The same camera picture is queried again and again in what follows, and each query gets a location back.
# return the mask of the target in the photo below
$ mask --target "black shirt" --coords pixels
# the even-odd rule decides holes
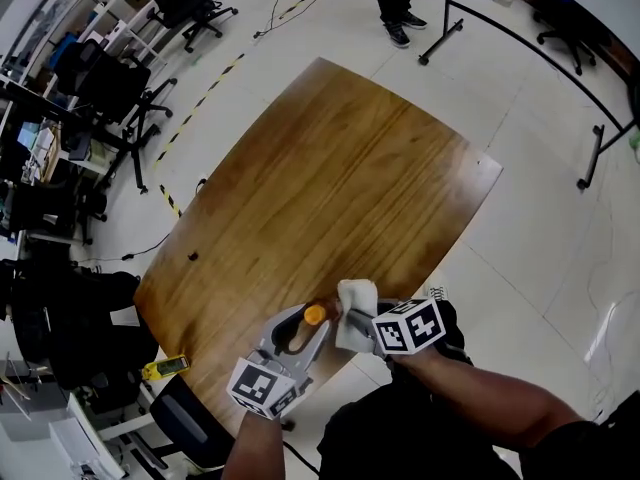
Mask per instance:
[[[631,443],[620,441],[606,425],[566,425],[521,454],[523,477],[638,478],[635,468],[611,476],[613,468],[622,471],[630,456],[640,455],[640,449],[626,451]],[[491,443],[432,401],[425,389],[397,382],[340,409],[327,424],[318,451],[321,480],[519,478]]]

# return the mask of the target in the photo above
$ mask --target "wooden tabletop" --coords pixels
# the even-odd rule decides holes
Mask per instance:
[[[190,359],[187,383],[225,424],[238,414],[228,376],[267,319],[341,279],[410,297],[501,170],[431,115],[317,59],[211,175],[135,303],[163,350]],[[350,357],[325,355],[315,388]]]

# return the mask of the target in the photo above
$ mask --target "chair wheel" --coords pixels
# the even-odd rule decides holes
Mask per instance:
[[[296,422],[292,420],[283,421],[280,426],[282,427],[283,432],[293,432],[296,428]]]

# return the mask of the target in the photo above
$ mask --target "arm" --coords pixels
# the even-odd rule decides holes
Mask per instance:
[[[280,420],[247,411],[222,480],[284,480]]]
[[[582,421],[545,389],[448,359],[433,347],[394,360],[495,444],[512,450],[533,448],[553,430]]]

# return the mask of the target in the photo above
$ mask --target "white floor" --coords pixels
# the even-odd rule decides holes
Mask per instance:
[[[318,0],[308,12],[257,44],[275,0],[224,0],[240,9],[222,40],[203,37],[196,52],[175,48],[166,70],[179,78],[167,96],[170,120],[144,152],[150,193],[135,189],[131,165],[109,194],[109,221],[95,224],[85,257],[114,258],[155,244],[175,224],[158,186],[186,209],[201,177],[216,168],[244,131],[316,57],[371,78],[433,114],[504,166],[504,172],[440,270],[458,310],[474,362],[540,384],[585,418],[608,414],[640,387],[640,166],[627,140],[601,157],[591,189],[576,180],[587,168],[594,125],[613,126],[550,65],[490,26],[465,18],[427,67],[417,63],[442,29],[444,0],[413,0],[429,28],[410,31],[411,48],[390,45],[375,0]],[[284,11],[297,0],[282,0]],[[521,1],[510,9],[462,0],[534,41],[538,25]],[[545,49],[563,65],[568,57]],[[221,71],[242,59],[184,127],[158,168],[169,138]],[[587,65],[583,82],[622,123],[631,114],[623,83],[604,62]],[[105,270],[143,274],[153,253]],[[344,403],[389,381],[384,365],[359,356],[296,411],[287,437],[311,462],[324,424]],[[290,478],[313,476],[287,455]]]

